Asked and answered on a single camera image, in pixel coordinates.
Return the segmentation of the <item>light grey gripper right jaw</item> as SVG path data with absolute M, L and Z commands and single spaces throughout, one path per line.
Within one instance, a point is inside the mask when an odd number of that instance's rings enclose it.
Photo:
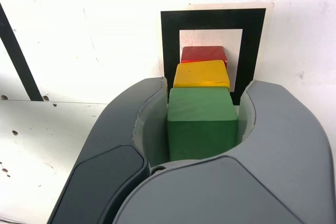
M 114 223 L 331 223 L 332 153 L 313 113 L 283 86 L 254 81 L 241 142 L 152 175 Z

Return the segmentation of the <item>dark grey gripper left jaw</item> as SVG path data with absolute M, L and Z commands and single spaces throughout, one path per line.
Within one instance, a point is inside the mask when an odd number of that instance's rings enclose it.
M 127 196 L 167 163 L 167 81 L 144 79 L 99 115 L 49 223 L 112 223 Z

